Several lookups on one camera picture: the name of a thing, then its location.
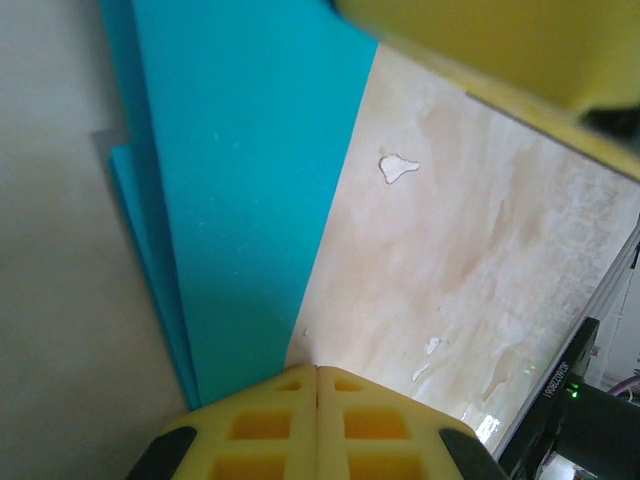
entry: beige marble surface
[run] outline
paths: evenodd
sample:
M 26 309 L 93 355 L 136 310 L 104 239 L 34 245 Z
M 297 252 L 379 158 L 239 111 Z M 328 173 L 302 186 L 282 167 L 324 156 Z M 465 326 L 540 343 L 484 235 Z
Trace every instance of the beige marble surface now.
M 389 184 L 393 155 L 419 168 Z M 379 382 L 492 449 L 639 212 L 638 185 L 381 47 L 288 362 Z

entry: blue foam sheet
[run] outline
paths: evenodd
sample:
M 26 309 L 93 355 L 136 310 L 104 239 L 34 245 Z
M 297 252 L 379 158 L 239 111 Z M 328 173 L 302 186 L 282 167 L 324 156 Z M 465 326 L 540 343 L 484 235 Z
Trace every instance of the blue foam sheet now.
M 284 366 L 376 43 L 320 0 L 134 11 L 207 404 Z
M 131 145 L 115 148 L 111 170 L 138 257 L 187 403 L 200 407 L 164 193 L 129 0 L 103 0 L 102 10 L 125 104 Z

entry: yellow plastic object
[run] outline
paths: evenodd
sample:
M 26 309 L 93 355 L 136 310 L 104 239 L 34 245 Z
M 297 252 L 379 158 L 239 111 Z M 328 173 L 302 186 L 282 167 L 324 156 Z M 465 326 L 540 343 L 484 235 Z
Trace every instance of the yellow plastic object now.
M 297 367 L 169 425 L 197 431 L 172 480 L 313 478 L 316 387 L 316 367 Z
M 334 1 L 473 95 L 640 179 L 639 139 L 583 121 L 592 110 L 640 107 L 636 0 Z
M 180 427 L 196 436 L 172 480 L 461 480 L 439 432 L 476 438 L 399 393 L 315 366 L 197 410 L 164 433 Z
M 318 480 L 462 479 L 440 439 L 452 417 L 338 368 L 318 372 Z

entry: square hole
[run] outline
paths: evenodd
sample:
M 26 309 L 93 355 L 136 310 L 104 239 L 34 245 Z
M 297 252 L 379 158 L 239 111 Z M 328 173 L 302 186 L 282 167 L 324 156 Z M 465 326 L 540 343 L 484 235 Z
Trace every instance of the square hole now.
M 350 480 L 427 480 L 422 462 L 411 453 L 350 453 Z
M 229 440 L 265 440 L 289 438 L 291 412 L 288 410 L 248 410 L 231 425 Z
M 402 414 L 387 407 L 348 408 L 344 412 L 345 438 L 400 440 L 409 438 Z
M 280 385 L 278 387 L 278 390 L 285 391 L 285 392 L 292 392 L 292 391 L 295 391 L 295 390 L 300 390 L 300 381 L 299 380 L 292 380 L 289 383 L 285 383 L 284 385 Z
M 333 386 L 337 392 L 359 392 L 362 390 L 360 385 L 356 385 L 348 380 L 343 380 L 342 378 L 336 378 Z
M 211 480 L 283 480 L 284 455 L 224 455 L 216 459 Z

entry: cable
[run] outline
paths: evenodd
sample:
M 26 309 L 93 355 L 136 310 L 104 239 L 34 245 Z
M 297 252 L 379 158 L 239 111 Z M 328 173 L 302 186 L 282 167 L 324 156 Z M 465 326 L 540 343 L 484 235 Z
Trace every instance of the cable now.
M 613 395 L 614 397 L 617 397 L 625 390 L 630 389 L 631 387 L 635 387 L 636 385 L 640 385 L 640 375 L 634 375 L 633 377 L 627 378 L 626 380 L 617 384 L 607 393 Z

